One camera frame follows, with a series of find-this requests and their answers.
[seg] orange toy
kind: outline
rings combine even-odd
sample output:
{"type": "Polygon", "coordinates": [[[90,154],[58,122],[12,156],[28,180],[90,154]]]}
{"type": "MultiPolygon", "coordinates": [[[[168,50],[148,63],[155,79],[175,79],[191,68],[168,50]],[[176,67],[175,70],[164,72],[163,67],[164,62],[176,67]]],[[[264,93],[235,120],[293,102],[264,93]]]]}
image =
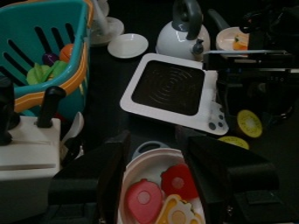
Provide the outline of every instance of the orange toy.
{"type": "Polygon", "coordinates": [[[235,41],[232,42],[232,49],[245,51],[248,49],[248,35],[237,33],[235,41]]]}
{"type": "Polygon", "coordinates": [[[61,49],[60,49],[60,60],[64,62],[69,62],[70,60],[70,52],[72,52],[72,47],[73,44],[66,44],[61,49]]]}

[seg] white kettle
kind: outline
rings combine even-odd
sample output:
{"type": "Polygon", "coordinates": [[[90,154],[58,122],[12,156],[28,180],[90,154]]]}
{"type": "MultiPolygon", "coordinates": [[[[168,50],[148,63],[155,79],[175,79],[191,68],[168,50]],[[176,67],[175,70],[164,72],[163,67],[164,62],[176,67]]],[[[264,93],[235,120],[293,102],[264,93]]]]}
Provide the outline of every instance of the white kettle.
{"type": "Polygon", "coordinates": [[[175,0],[172,22],[160,31],[156,53],[201,61],[201,54],[209,49],[211,37],[201,24],[201,8],[197,0],[175,0]]]}

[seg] spiral burner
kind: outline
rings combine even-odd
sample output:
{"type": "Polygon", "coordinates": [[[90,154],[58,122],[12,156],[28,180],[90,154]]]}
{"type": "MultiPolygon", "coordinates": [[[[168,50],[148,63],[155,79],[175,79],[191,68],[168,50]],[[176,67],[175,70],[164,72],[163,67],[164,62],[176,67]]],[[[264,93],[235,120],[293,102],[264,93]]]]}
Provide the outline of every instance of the spiral burner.
{"type": "Polygon", "coordinates": [[[151,60],[134,87],[132,101],[193,116],[199,111],[203,81],[200,69],[151,60]]]}

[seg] teal basket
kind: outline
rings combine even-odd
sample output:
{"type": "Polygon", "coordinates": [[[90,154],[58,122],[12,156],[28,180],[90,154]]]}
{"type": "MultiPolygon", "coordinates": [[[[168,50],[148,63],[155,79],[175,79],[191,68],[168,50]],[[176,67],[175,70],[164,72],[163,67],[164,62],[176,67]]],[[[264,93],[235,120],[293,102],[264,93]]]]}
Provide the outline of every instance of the teal basket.
{"type": "Polygon", "coordinates": [[[72,120],[82,111],[89,79],[90,5],[84,0],[29,0],[0,9],[0,75],[13,82],[17,113],[29,110],[38,114],[42,93],[50,86],[66,91],[60,116],[72,120]],[[42,64],[45,53],[60,55],[66,44],[73,44],[73,48],[64,72],[44,83],[28,85],[26,74],[33,64],[42,64]]]}

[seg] red toy food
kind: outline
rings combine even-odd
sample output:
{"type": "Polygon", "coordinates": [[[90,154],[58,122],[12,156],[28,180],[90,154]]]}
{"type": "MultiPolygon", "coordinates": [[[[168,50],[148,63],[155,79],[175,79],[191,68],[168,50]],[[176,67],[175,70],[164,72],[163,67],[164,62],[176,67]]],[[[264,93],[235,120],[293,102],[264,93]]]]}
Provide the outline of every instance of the red toy food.
{"type": "Polygon", "coordinates": [[[73,44],[66,44],[60,49],[60,60],[64,62],[69,62],[70,60],[70,52],[72,52],[73,44]]]}
{"type": "Polygon", "coordinates": [[[173,165],[161,173],[161,189],[165,195],[179,194],[184,200],[199,197],[187,164],[173,165]]]}
{"type": "Polygon", "coordinates": [[[147,179],[133,183],[125,192],[125,205],[140,224],[152,223],[163,207],[163,192],[157,184],[147,179]]]}

